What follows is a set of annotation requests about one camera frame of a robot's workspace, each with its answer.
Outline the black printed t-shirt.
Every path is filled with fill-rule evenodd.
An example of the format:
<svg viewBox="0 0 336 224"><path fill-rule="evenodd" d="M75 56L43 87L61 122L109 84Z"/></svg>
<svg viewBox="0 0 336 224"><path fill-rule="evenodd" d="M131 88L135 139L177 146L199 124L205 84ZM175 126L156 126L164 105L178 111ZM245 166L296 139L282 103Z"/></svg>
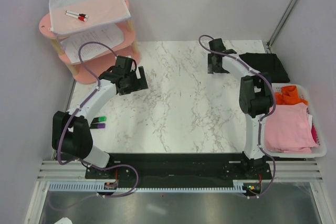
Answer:
<svg viewBox="0 0 336 224"><path fill-rule="evenodd" d="M239 55L249 66L270 74L272 83L289 83L289 76L276 54L245 53Z"/></svg>

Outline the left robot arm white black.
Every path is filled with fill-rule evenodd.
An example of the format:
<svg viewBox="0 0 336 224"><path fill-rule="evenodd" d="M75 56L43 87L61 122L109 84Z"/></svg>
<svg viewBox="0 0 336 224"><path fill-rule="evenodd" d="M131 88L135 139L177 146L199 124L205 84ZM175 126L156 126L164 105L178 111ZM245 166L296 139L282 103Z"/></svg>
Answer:
<svg viewBox="0 0 336 224"><path fill-rule="evenodd" d="M126 95L145 90L148 83L142 66L137 70L112 66L103 72L90 93L76 107L53 116L52 147L57 151L57 161L66 165L76 159L97 167L103 178L111 178L115 165L110 155L96 147L90 125L96 114L116 95Z"/></svg>

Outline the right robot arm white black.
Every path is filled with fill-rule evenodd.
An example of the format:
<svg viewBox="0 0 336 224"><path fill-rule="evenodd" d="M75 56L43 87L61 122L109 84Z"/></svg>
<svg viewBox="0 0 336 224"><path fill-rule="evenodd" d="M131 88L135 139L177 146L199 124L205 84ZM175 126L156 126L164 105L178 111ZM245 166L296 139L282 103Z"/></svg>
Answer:
<svg viewBox="0 0 336 224"><path fill-rule="evenodd" d="M240 172L245 178L254 178L259 173L259 166L266 162L263 150L266 117L273 114L276 108L270 78L240 57L222 52L208 54L207 64L208 73L230 73L240 81L239 106L246 119L244 163L240 166Z"/></svg>

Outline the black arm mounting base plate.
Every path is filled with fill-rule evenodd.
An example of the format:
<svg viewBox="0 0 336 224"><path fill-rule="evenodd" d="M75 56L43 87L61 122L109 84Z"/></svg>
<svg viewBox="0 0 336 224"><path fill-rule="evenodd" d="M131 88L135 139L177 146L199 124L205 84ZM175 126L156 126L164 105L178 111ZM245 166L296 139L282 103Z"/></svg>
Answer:
<svg viewBox="0 0 336 224"><path fill-rule="evenodd" d="M86 170L86 179L116 179L122 186L231 186L234 180L272 178L265 157L261 166L246 168L243 153L226 154L111 154L114 169Z"/></svg>

